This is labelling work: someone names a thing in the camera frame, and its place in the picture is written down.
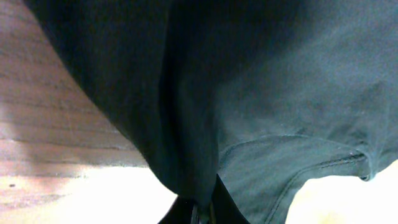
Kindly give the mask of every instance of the fabric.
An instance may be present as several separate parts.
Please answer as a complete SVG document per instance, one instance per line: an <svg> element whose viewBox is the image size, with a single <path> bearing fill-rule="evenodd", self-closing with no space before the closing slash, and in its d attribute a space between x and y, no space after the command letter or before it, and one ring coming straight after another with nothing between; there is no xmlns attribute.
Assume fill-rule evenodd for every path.
<svg viewBox="0 0 398 224"><path fill-rule="evenodd" d="M207 205L218 173L250 223L283 223L306 180L398 159L395 0L26 2L182 198Z"/></svg>

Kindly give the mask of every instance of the t-shirt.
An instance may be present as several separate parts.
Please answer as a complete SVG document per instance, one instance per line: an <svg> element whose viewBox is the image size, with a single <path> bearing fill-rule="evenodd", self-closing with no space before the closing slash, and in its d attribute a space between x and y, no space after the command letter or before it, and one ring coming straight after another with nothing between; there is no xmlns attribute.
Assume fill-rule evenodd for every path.
<svg viewBox="0 0 398 224"><path fill-rule="evenodd" d="M26 3L157 178L199 205L218 174L250 223L283 223L306 180L398 159L395 0Z"/></svg>

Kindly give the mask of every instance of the seam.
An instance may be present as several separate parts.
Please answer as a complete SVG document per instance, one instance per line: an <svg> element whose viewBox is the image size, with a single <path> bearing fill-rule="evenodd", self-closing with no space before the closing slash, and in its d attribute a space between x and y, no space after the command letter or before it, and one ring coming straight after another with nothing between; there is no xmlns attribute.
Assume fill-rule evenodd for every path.
<svg viewBox="0 0 398 224"><path fill-rule="evenodd" d="M283 199L285 198L287 192L289 192L290 188L293 186L293 184L295 183L295 181L304 173L309 172L311 170L315 170L315 169L325 169L328 167L333 167L333 166L340 166L340 165L345 165L345 164L352 164L352 163L357 163L357 162L361 162L363 160L366 159L366 156L363 154L359 154L356 156L351 156L345 159L338 159L338 160L334 160L334 161L328 161L328 162L322 162L320 164L317 164L315 166L312 167L308 167L308 168L304 168L300 171L298 171L288 182L288 184L285 186L284 190L282 191L281 195L279 196L279 198L275 201L274 205L272 206L272 210L269 213L268 217L266 218L266 220L264 221L264 224L266 223L270 223L273 218L274 215L277 213L277 210L279 208L279 205L281 203L281 201L283 201Z"/></svg>

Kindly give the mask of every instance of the wooden surface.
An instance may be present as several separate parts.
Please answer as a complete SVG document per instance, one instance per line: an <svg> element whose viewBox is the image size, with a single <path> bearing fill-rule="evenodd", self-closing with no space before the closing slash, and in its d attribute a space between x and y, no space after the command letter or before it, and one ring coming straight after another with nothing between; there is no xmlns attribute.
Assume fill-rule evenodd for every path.
<svg viewBox="0 0 398 224"><path fill-rule="evenodd" d="M310 180L287 223L398 223L398 163ZM157 223L175 195L78 89L20 0L0 0L0 223Z"/></svg>

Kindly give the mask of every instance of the cloth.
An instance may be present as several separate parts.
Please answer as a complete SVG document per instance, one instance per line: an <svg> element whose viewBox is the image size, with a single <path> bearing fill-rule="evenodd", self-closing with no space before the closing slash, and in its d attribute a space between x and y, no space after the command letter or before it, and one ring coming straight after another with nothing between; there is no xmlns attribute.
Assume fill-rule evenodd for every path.
<svg viewBox="0 0 398 224"><path fill-rule="evenodd" d="M218 174L250 223L283 223L306 180L398 159L395 0L26 3L183 198L209 204Z"/></svg>

